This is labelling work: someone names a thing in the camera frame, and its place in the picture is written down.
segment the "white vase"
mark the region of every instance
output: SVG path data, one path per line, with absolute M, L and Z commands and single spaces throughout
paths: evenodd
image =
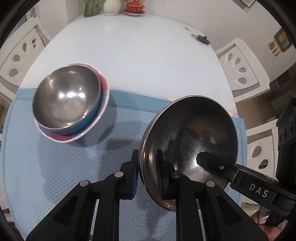
M 117 15 L 121 8 L 120 0 L 106 0 L 103 6 L 105 15 L 114 16 Z

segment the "picture frame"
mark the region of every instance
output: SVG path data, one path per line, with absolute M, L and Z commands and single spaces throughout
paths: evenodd
M 250 8 L 252 6 L 252 4 L 256 1 L 256 0 L 241 0 L 248 8 Z
M 283 28 L 281 28 L 276 35 L 274 35 L 274 40 L 278 45 L 281 52 L 285 52 L 288 48 L 292 46 L 292 42 L 289 37 L 286 35 Z

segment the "dark metal bowl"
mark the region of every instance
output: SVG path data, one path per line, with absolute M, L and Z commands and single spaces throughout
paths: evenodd
M 140 146 L 139 171 L 151 198 L 161 207 L 175 211 L 174 200 L 162 200 L 158 193 L 155 151 L 161 149 L 165 161 L 191 180 L 215 181 L 227 186 L 196 162 L 199 152 L 207 151 L 233 163 L 237 161 L 238 141 L 234 123 L 216 101 L 203 96 L 180 98 L 162 109 L 147 127 Z
M 59 135 L 84 129 L 99 108 L 101 83 L 82 65 L 69 65 L 49 74 L 38 86 L 33 113 L 38 123 Z

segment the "dining table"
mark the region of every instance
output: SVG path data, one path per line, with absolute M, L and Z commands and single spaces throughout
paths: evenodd
M 232 113 L 238 162 L 246 164 L 243 121 L 214 50 L 198 35 L 204 36 L 158 16 L 101 13 L 78 17 L 50 41 L 24 77 L 3 132 L 2 182 L 23 237 L 81 180 L 103 180 L 119 170 L 157 112 L 183 96 L 209 97 Z M 71 63 L 97 68 L 109 83 L 110 99 L 84 139 L 56 143 L 37 129 L 32 99 L 49 73 Z M 232 198 L 239 202 L 238 194 Z M 139 180 L 135 200 L 120 203 L 120 240 L 173 240 L 175 230 L 175 214 L 157 206 Z

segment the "blue quilted mat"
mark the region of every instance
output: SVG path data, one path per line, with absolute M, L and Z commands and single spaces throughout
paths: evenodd
M 81 180 L 103 180 L 129 161 L 155 114 L 169 101 L 111 91 L 98 124 L 83 138 L 56 143 L 35 126 L 32 98 L 35 89 L 21 89 L 11 104 L 3 133 L 1 171 L 10 212 L 20 233 L 30 231 Z M 234 118 L 239 138 L 238 163 L 246 164 L 244 123 Z M 240 203 L 240 195 L 227 193 Z M 120 202 L 120 240 L 176 239 L 175 213 L 157 206 L 138 181 L 136 197 Z

